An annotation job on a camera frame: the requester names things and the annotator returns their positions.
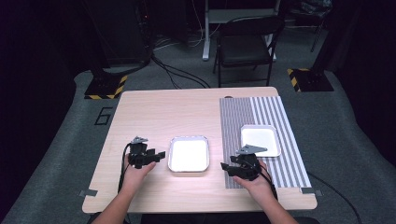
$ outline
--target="metal tray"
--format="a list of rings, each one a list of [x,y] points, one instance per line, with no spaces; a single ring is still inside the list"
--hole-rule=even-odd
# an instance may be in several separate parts
[[[277,157],[281,153],[276,128],[271,125],[244,125],[241,128],[241,147],[245,145],[267,148],[256,153],[257,157]]]
[[[180,136],[171,141],[168,167],[173,172],[203,172],[209,166],[209,146],[204,136]]]

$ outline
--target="hand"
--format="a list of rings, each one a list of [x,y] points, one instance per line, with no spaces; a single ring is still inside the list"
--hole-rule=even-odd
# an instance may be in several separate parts
[[[128,155],[124,158],[124,180],[122,182],[122,193],[135,194],[143,183],[146,175],[155,167],[156,162],[152,162],[148,165],[143,166],[141,169],[135,169],[128,162]]]
[[[262,168],[262,173],[268,179],[271,179],[270,176],[268,175],[268,173],[266,172],[267,165],[261,160],[259,160],[259,163],[263,167]],[[245,189],[247,189],[247,191],[249,192],[250,196],[257,203],[262,204],[262,203],[265,203],[267,201],[275,200],[274,194],[271,191],[270,184],[261,175],[259,175],[253,181],[248,181],[248,180],[242,179],[242,178],[240,178],[240,177],[235,175],[235,176],[233,176],[233,180],[236,183],[240,184]]]

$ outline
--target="wooden table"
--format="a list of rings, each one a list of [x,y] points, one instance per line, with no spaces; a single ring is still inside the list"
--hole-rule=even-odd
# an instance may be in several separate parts
[[[103,211],[117,194],[122,151],[136,136],[148,139],[148,148],[166,151],[134,196],[130,213],[187,213],[259,211],[245,189],[226,189],[219,98],[225,96],[277,96],[272,87],[170,91],[126,91],[111,123],[90,189],[85,213]],[[176,136],[203,135],[209,144],[210,164],[203,173],[173,173],[168,168],[171,140]],[[278,188],[280,203],[288,210],[314,209],[314,194],[300,188]]]

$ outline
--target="yellow and black tape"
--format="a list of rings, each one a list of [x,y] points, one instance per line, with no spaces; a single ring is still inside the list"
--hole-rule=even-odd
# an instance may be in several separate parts
[[[307,68],[299,68],[299,69],[295,69],[295,68],[291,69],[290,68],[290,69],[288,69],[288,74],[289,74],[289,77],[290,77],[291,85],[293,86],[295,91],[301,91],[300,86],[299,86],[299,84],[297,82],[297,78],[293,74],[294,71],[296,71],[296,70],[298,70],[298,71],[309,71],[309,69],[307,69]]]
[[[91,99],[91,100],[105,100],[105,99],[116,99],[119,98],[122,89],[125,85],[127,76],[124,76],[121,80],[120,80],[120,84],[117,87],[116,91],[114,92],[114,94],[109,94],[109,95],[85,95],[84,99]]]

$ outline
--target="black and white striped cloth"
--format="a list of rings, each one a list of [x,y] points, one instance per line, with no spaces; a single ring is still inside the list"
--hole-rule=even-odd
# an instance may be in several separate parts
[[[277,129],[281,154],[278,157],[262,158],[278,188],[310,188],[300,151],[294,139],[285,108],[280,96],[221,98],[221,132],[224,162],[230,165],[230,156],[241,147],[241,128],[246,124],[272,125]],[[226,189],[240,189],[227,173]]]

